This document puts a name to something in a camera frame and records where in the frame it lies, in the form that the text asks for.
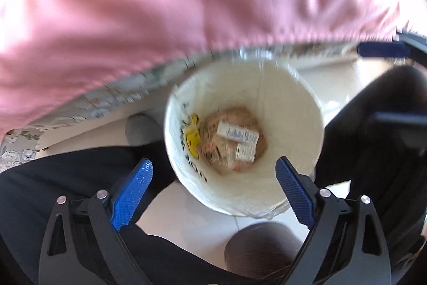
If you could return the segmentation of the white trash bin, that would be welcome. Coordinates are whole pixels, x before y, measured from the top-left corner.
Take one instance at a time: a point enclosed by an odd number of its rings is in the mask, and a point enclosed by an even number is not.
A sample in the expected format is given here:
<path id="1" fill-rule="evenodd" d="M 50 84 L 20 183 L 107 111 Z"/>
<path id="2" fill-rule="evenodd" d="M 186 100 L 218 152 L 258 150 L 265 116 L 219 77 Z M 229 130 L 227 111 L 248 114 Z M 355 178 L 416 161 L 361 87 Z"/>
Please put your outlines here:
<path id="1" fill-rule="evenodd" d="M 273 218 L 289 206 L 275 163 L 284 156 L 309 175 L 323 144 L 323 116 L 313 90 L 285 61 L 228 60 L 172 90 L 164 131 L 178 180 L 204 206 Z"/>

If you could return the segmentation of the black trouser leg right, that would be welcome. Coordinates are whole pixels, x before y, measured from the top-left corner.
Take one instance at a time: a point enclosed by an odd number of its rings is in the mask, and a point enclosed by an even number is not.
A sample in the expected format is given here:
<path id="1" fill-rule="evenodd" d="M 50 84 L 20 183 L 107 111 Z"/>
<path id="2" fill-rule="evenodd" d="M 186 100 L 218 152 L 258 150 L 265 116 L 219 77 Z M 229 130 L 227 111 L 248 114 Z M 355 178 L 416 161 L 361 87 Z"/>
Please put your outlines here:
<path id="1" fill-rule="evenodd" d="M 395 67 L 358 93 L 325 128 L 315 184 L 349 181 L 349 199 L 372 199 L 397 268 L 421 244 L 426 157 L 385 134 L 368 135 L 376 112 L 426 113 L 426 78 L 413 67 Z"/>

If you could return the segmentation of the black trouser leg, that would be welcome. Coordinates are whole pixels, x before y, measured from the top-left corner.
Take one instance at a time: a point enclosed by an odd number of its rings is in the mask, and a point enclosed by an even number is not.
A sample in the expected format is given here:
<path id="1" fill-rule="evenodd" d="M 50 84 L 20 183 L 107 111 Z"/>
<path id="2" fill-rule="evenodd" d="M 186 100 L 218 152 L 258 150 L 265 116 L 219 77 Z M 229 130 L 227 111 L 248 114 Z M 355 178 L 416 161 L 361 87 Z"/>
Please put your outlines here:
<path id="1" fill-rule="evenodd" d="M 426 78 L 413 67 L 395 67 L 358 93 L 325 128 L 315 184 L 349 181 L 349 199 L 372 199 L 397 268 L 421 244 L 426 157 L 385 134 L 368 135 L 376 112 L 426 113 Z"/>
<path id="2" fill-rule="evenodd" d="M 141 159 L 153 179 L 137 214 L 175 180 L 162 141 L 137 147 L 99 147 L 40 158 L 1 173 L 1 283 L 37 284 L 46 225 L 60 195 L 84 200 L 100 189 L 114 192 Z M 135 224 L 120 232 L 153 284 L 236 284 L 238 277 L 149 236 Z"/>

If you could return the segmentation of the grey slipper left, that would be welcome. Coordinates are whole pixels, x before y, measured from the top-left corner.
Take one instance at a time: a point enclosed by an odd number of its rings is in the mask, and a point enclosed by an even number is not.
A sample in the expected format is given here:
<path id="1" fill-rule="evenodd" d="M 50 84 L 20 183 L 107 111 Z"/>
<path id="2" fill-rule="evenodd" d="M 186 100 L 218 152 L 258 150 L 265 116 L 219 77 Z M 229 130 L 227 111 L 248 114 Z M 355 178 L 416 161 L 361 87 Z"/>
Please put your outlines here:
<path id="1" fill-rule="evenodd" d="M 130 116 L 124 126 L 127 143 L 131 146 L 142 146 L 164 139 L 162 127 L 147 114 Z"/>

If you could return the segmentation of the brown slipper right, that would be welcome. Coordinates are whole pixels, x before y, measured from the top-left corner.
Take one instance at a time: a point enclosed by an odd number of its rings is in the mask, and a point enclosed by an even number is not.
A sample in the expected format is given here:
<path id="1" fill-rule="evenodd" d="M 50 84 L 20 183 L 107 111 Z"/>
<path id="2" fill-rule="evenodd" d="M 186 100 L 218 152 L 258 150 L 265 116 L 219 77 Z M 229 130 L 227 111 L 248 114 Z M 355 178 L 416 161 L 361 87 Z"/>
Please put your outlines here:
<path id="1" fill-rule="evenodd" d="M 252 279 L 272 279 L 289 273 L 303 241 L 276 222 L 252 224 L 236 233 L 225 246 L 228 271 Z"/>

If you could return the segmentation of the small white box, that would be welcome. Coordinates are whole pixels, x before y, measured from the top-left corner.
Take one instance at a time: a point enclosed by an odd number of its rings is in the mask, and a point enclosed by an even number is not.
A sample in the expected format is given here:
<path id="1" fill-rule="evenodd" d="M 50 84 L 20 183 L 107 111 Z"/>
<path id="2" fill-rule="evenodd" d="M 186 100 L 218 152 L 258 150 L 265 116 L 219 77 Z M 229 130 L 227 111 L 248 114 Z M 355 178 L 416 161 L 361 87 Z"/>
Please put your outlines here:
<path id="1" fill-rule="evenodd" d="M 235 158 L 237 161 L 254 162 L 256 154 L 255 145 L 238 143 Z"/>

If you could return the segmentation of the yellow wrapper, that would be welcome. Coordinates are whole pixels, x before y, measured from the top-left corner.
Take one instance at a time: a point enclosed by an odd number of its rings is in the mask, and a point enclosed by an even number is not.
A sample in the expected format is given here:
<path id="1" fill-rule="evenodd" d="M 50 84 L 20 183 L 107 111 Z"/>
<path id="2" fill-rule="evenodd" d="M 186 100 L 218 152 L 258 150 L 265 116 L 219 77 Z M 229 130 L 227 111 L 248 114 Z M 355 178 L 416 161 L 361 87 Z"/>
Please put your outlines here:
<path id="1" fill-rule="evenodd" d="M 189 124 L 185 129 L 185 142 L 187 150 L 195 159 L 199 159 L 198 147 L 201 144 L 201 138 L 198 131 L 199 117 L 197 114 L 190 116 Z"/>

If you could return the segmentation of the white medicine box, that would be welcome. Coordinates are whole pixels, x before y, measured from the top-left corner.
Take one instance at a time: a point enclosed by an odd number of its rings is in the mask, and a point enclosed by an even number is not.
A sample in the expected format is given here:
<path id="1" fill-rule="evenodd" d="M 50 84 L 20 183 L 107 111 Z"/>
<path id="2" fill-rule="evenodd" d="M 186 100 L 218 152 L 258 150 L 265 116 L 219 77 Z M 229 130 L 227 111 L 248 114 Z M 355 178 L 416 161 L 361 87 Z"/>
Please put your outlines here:
<path id="1" fill-rule="evenodd" d="M 260 137 L 260 133 L 257 131 L 245 129 L 227 122 L 220 122 L 216 133 L 228 140 L 250 145 L 256 145 Z"/>

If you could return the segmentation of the black trouser leg left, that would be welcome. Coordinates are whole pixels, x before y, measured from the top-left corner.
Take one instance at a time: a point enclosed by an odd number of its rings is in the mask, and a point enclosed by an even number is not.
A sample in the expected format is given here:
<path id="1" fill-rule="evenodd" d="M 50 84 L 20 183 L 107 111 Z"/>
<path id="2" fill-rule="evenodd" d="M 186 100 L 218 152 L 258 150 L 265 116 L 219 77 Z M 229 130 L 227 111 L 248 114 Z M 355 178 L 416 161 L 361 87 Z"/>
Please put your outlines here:
<path id="1" fill-rule="evenodd" d="M 162 141 L 137 147 L 99 147 L 40 158 L 1 173 L 1 283 L 37 284 L 46 225 L 60 195 L 84 200 L 100 189 L 114 192 L 141 159 L 153 179 L 137 214 L 175 180 Z M 120 232 L 153 284 L 236 284 L 238 277 L 149 236 L 135 224 Z"/>

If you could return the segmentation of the floral bed skirt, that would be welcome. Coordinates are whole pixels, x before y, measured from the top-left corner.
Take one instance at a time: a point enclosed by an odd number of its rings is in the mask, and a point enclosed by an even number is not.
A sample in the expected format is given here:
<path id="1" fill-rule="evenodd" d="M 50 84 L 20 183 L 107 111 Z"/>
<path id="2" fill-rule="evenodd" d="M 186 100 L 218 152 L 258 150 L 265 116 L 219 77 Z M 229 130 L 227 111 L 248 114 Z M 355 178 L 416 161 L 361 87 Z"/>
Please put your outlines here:
<path id="1" fill-rule="evenodd" d="M 237 59 L 279 59 L 294 67 L 356 57 L 356 42 L 282 44 L 225 51 L 207 51 L 173 61 L 155 69 L 138 72 L 110 85 L 86 93 L 30 125 L 9 130 L 1 140 L 1 171 L 36 158 L 46 133 L 103 118 L 132 103 L 142 102 L 145 110 L 164 102 L 169 91 L 191 73 L 217 61 Z"/>

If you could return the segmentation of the pink bed sheet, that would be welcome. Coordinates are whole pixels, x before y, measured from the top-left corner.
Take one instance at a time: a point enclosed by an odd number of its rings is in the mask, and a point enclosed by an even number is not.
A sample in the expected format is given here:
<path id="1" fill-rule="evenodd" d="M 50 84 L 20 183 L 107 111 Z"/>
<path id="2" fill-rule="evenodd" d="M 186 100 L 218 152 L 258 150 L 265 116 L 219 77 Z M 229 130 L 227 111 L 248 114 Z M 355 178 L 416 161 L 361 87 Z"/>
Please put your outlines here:
<path id="1" fill-rule="evenodd" d="M 401 0 L 1 0 L 1 132 L 187 54 L 403 24 Z"/>

